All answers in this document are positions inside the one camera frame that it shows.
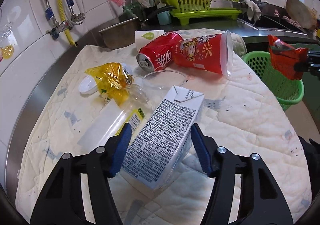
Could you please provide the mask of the red printed plastic cup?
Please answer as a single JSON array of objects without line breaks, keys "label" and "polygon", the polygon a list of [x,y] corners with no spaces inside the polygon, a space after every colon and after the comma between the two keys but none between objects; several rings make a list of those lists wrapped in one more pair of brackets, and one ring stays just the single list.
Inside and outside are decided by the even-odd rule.
[{"label": "red printed plastic cup", "polygon": [[230,77],[233,66],[231,32],[183,40],[174,49],[172,59],[181,67],[206,70]]}]

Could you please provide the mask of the clear plastic lid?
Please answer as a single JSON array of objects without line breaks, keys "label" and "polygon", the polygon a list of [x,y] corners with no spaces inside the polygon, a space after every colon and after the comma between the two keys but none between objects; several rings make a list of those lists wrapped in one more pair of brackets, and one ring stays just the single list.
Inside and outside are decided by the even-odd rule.
[{"label": "clear plastic lid", "polygon": [[171,86],[181,86],[185,84],[187,77],[176,70],[160,70],[148,73],[143,78],[143,85],[150,89],[170,89]]}]

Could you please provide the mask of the white plastic spoon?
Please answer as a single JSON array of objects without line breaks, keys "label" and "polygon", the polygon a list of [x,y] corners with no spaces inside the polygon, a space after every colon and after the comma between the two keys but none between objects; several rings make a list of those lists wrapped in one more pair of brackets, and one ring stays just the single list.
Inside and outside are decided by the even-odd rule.
[{"label": "white plastic spoon", "polygon": [[91,95],[98,91],[95,79],[87,75],[79,84],[78,90],[82,95]]}]

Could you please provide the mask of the steel pot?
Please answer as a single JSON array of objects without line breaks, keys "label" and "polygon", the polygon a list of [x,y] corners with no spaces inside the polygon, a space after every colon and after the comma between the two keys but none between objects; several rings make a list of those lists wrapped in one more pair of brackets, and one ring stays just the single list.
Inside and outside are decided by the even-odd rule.
[{"label": "steel pot", "polygon": [[109,49],[118,49],[135,43],[135,32],[141,29],[138,17],[119,22],[98,31],[104,45]]}]

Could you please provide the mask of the white paper cup green leaf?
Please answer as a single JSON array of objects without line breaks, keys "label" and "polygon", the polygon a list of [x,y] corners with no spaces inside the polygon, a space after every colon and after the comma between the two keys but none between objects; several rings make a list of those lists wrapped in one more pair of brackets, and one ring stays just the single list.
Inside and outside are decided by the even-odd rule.
[{"label": "white paper cup green leaf", "polygon": [[140,49],[164,33],[164,30],[135,31],[135,45],[137,51],[140,51]]}]

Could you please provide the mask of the white quilted cloth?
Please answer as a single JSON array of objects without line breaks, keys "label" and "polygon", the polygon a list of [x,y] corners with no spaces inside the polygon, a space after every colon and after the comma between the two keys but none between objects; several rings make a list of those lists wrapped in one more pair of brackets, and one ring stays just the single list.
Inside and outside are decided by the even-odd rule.
[{"label": "white quilted cloth", "polygon": [[[99,116],[104,102],[99,94],[81,96],[85,70],[107,62],[123,62],[135,76],[143,71],[134,45],[114,51],[85,46],[61,79],[36,122],[24,149],[15,205],[29,219],[40,191],[65,152],[82,154],[79,140]],[[273,93],[237,55],[229,79],[184,68],[185,87],[204,94],[200,111],[202,132],[236,155],[258,153],[272,172],[294,221],[312,201],[304,150]],[[214,180],[201,169],[194,149],[178,163],[170,182],[153,191],[125,171],[110,180],[120,217],[132,224],[199,224]]]}]

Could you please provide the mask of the green mesh trash basket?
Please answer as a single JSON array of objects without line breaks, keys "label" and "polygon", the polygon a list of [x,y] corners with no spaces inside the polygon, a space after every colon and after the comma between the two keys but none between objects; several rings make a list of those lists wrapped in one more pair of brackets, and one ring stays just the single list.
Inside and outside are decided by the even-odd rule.
[{"label": "green mesh trash basket", "polygon": [[244,56],[243,61],[273,93],[283,111],[286,111],[302,101],[304,97],[303,81],[287,79],[272,67],[270,58],[268,52],[252,51]]}]

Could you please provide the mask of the red foil snack wrapper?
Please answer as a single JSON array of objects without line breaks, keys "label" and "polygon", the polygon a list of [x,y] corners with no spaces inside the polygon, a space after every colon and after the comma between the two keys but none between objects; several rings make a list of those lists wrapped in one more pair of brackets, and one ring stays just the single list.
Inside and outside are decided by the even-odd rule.
[{"label": "red foil snack wrapper", "polygon": [[274,35],[267,38],[272,67],[289,80],[301,80],[303,71],[295,70],[295,64],[307,61],[308,48],[295,48]]}]

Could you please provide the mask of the red cola can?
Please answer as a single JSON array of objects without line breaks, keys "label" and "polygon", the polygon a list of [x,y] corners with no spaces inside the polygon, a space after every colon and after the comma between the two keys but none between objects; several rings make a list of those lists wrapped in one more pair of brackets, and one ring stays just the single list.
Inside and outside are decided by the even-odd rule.
[{"label": "red cola can", "polygon": [[169,31],[142,47],[136,56],[138,65],[146,72],[164,70],[172,61],[174,49],[183,41],[182,36]]}]

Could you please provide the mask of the yellow crinkled snack wrapper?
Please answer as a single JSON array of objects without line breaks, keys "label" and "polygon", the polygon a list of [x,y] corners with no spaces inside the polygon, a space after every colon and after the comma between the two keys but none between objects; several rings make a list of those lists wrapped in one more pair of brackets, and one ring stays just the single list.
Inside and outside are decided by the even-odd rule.
[{"label": "yellow crinkled snack wrapper", "polygon": [[110,62],[85,70],[93,77],[100,94],[109,100],[113,99],[120,106],[129,98],[129,89],[134,78],[122,64]]}]

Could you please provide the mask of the lime green dish rack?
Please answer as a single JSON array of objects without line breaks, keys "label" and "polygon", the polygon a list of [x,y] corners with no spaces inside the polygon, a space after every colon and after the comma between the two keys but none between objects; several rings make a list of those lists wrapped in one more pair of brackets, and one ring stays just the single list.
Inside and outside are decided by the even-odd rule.
[{"label": "lime green dish rack", "polygon": [[[228,17],[237,19],[241,10],[237,8],[211,8],[212,0],[161,0],[168,6],[174,7],[171,15],[179,19],[181,25],[188,25],[189,20],[194,18],[205,17]],[[214,1],[231,1],[238,2],[239,0],[214,0]]]}]

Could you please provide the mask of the round wooden cutting board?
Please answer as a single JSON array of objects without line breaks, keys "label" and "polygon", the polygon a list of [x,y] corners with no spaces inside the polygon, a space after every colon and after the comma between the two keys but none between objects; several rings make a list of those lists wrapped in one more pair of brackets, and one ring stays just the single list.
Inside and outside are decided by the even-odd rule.
[{"label": "round wooden cutting board", "polygon": [[287,0],[285,5],[288,15],[304,29],[315,30],[317,10],[309,8],[300,0]]}]

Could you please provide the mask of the white printed drink carton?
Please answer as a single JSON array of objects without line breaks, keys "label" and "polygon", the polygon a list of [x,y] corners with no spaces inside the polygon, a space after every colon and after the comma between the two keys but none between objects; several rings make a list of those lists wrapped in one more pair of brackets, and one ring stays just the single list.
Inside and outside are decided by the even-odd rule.
[{"label": "white printed drink carton", "polygon": [[172,86],[133,140],[123,169],[151,189],[171,175],[204,101],[204,94]]}]

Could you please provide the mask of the white dish rag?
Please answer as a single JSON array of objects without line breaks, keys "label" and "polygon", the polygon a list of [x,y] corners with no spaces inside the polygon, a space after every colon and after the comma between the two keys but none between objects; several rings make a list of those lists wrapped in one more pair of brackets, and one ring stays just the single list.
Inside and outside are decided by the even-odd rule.
[{"label": "white dish rag", "polygon": [[254,22],[260,20],[261,10],[258,5],[251,0],[244,0],[243,3],[247,5],[246,13],[248,20],[253,20]]}]

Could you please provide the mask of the clear plastic bottle yellow label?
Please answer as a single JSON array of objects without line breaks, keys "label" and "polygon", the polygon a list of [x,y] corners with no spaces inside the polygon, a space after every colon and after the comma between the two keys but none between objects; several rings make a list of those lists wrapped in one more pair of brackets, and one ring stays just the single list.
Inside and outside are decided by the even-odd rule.
[{"label": "clear plastic bottle yellow label", "polygon": [[85,131],[78,145],[82,153],[88,153],[98,146],[106,144],[110,137],[120,133],[123,125],[129,123],[134,133],[150,112],[149,98],[142,82],[133,83],[129,96],[120,106],[111,100],[100,115]]}]

